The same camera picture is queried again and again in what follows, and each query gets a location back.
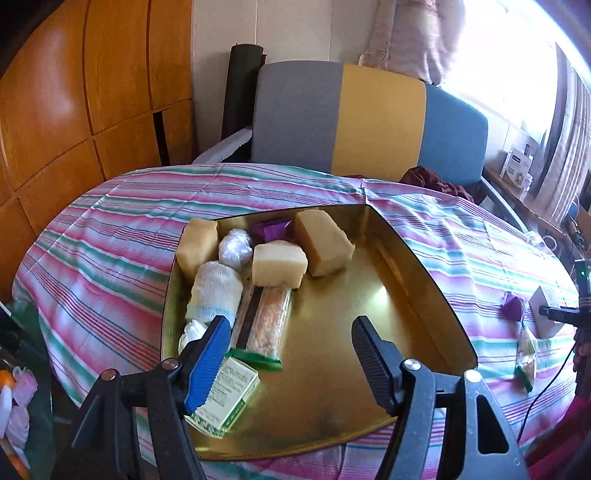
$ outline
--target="white fabric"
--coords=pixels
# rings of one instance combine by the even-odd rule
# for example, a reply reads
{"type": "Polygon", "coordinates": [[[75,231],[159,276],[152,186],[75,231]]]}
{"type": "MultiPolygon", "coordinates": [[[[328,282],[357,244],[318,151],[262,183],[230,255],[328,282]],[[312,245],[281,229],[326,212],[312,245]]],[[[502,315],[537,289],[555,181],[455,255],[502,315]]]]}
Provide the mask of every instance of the white fabric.
{"type": "Polygon", "coordinates": [[[224,138],[220,143],[214,145],[209,150],[203,152],[193,160],[193,165],[220,163],[238,150],[239,147],[250,141],[251,138],[252,130],[250,128],[243,128],[229,137],[224,138]]]}
{"type": "MultiPolygon", "coordinates": [[[[564,56],[558,47],[557,52],[564,56]]],[[[561,65],[567,78],[564,121],[550,168],[534,203],[536,212],[556,223],[562,222],[583,186],[589,168],[591,126],[591,96],[566,57],[558,67],[561,65]]]]}
{"type": "Polygon", "coordinates": [[[381,0],[359,64],[439,85],[465,24],[463,0],[381,0]]]}

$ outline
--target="white box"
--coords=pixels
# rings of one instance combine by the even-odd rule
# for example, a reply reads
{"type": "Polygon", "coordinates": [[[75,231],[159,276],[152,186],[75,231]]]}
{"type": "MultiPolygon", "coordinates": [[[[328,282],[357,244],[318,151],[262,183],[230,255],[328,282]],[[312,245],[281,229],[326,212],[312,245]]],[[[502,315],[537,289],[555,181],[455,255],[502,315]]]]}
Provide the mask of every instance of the white box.
{"type": "Polygon", "coordinates": [[[506,174],[513,184],[521,188],[530,167],[531,158],[516,148],[512,148],[505,159],[505,164],[501,170],[501,178],[506,174]]]}
{"type": "Polygon", "coordinates": [[[255,369],[231,356],[226,357],[205,404],[185,418],[201,433],[223,438],[260,383],[255,369]]]}
{"type": "Polygon", "coordinates": [[[541,306],[560,307],[556,296],[549,288],[538,287],[530,298],[531,313],[535,320],[535,329],[538,338],[552,338],[564,326],[564,323],[555,322],[548,317],[539,314],[541,306]]]}

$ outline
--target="yellow stripe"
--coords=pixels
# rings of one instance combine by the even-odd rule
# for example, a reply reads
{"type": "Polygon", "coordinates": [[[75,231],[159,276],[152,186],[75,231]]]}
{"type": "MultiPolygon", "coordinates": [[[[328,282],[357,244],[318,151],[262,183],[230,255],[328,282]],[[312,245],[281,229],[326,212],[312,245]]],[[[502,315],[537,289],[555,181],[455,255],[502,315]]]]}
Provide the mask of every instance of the yellow stripe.
{"type": "Polygon", "coordinates": [[[346,64],[332,173],[399,181],[417,165],[425,104],[421,81],[346,64]]]}

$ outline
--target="sponge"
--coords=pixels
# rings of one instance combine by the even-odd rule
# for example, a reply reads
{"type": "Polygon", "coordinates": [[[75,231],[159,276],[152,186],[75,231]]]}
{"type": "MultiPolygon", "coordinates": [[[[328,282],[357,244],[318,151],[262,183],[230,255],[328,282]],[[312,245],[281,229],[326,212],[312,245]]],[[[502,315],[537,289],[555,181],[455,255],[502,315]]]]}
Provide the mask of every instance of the sponge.
{"type": "Polygon", "coordinates": [[[275,240],[255,247],[252,283],[257,287],[300,288],[306,268],[308,259],[298,245],[275,240]]]}
{"type": "Polygon", "coordinates": [[[217,222],[191,218],[178,242],[176,257],[178,266],[190,284],[197,270],[210,260],[217,260],[217,222]]]}
{"type": "Polygon", "coordinates": [[[295,238],[306,252],[313,277],[328,275],[351,261],[354,244],[324,210],[304,210],[295,222],[295,238]]]}

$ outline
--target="metal tray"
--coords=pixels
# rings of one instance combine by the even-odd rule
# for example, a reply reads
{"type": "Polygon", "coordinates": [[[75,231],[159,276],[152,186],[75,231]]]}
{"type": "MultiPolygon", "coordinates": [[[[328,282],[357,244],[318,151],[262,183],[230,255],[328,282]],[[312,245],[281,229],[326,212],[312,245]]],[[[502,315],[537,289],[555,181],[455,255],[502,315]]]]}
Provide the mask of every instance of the metal tray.
{"type": "MultiPolygon", "coordinates": [[[[189,427],[203,460],[293,455],[347,442],[391,424],[376,402],[351,344],[351,324],[367,315],[382,338],[432,371],[461,375],[477,366],[470,340],[421,262],[370,206],[322,207],[356,245],[348,267],[322,278],[306,274],[293,292],[279,372],[259,372],[261,385],[224,439],[189,427]]],[[[273,210],[218,220],[232,228],[291,217],[273,210]]],[[[190,292],[176,263],[168,284],[162,359],[177,356],[190,292]]]]}

